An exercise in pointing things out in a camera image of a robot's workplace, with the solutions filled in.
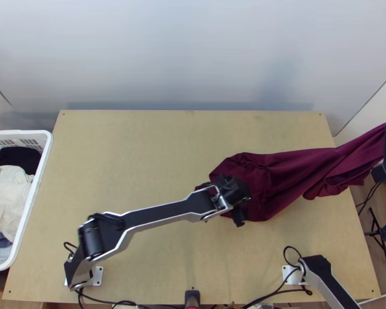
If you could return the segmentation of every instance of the wooden floor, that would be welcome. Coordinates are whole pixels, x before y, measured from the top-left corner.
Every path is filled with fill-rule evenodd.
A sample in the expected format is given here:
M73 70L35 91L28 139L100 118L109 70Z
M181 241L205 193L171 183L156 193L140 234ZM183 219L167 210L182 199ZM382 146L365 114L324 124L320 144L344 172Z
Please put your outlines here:
M352 195L355 203L361 203L365 200L370 188L374 182L371 177L368 177L365 181L365 186L351 187ZM381 185L373 198L369 201L366 209L360 216L360 221L364 231L370 231L372 225L372 218L369 213L369 207L372 207L381 226L386 224L386 185ZM382 294L386 294L386 262L384 254L378 244L371 237L366 237L367 246L372 257L373 266L376 271L377 279ZM300 309L330 309L327 303L290 303L289 304L275 304L279 308L300 308ZM108 309L109 305L85 305L86 309ZM217 309L222 309L224 306L218 306ZM386 297L361 305L362 309L386 309ZM43 304L43 303L31 303L31 302L15 302L2 300L2 294L0 293L0 309L79 309L76 304Z

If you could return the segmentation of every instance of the tabletop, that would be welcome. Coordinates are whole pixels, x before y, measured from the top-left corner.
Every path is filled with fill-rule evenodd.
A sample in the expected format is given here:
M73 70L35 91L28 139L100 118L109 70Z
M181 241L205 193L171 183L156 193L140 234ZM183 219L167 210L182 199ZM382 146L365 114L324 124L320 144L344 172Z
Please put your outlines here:
M77 228L90 214L181 200L239 152L334 147L326 117L317 112L61 111L53 135L4 299L77 302L64 286L63 242L77 244ZM217 217L136 233L125 251L101 262L102 285L85 293L182 304L194 288L202 303L248 303L281 284L287 245L302 256L325 256L354 298L380 296L349 190L313 201L301 197L272 219L240 228ZM323 300L312 290L312 296L286 293L271 301Z

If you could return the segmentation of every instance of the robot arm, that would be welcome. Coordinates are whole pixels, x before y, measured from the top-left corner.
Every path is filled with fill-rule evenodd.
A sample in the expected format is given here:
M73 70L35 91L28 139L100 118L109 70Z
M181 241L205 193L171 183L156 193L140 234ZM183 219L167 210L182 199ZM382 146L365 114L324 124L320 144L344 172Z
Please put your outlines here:
M125 250L136 232L182 220L208 221L249 198L248 185L233 178L223 186L213 184L194 191L178 202L121 215L94 214L79 227L79 246L64 263L67 286L77 290L92 284L95 264Z
M303 279L323 295L332 309L360 309L353 297L333 276L331 264L324 256L301 257L299 266Z

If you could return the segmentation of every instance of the laundry basket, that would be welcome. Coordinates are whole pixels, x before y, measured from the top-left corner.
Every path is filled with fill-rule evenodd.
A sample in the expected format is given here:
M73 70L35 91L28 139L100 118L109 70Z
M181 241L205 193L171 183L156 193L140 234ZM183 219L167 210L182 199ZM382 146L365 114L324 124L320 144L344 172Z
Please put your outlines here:
M36 175L31 184L30 192L27 196L26 204L24 205L23 214L20 219L14 242L10 247L0 249L0 270L9 268L17 257L24 230L26 229L30 212L34 204L34 200L36 199L40 182L42 180L43 171L44 167L46 166L52 140L52 134L45 130L0 131L0 149L5 147L22 146L36 149L42 154L39 167L37 168Z

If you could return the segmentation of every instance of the burgundy fabric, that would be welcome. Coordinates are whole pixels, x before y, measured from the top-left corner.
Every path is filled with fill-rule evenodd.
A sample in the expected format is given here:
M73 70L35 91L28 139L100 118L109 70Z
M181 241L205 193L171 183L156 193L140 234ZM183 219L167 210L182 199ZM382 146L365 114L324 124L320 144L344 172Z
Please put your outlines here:
M251 200L240 207L250 221L265 221L299 196L336 195L362 185L383 158L384 124L337 148L304 149L272 154L238 153L210 174L238 177L250 186Z

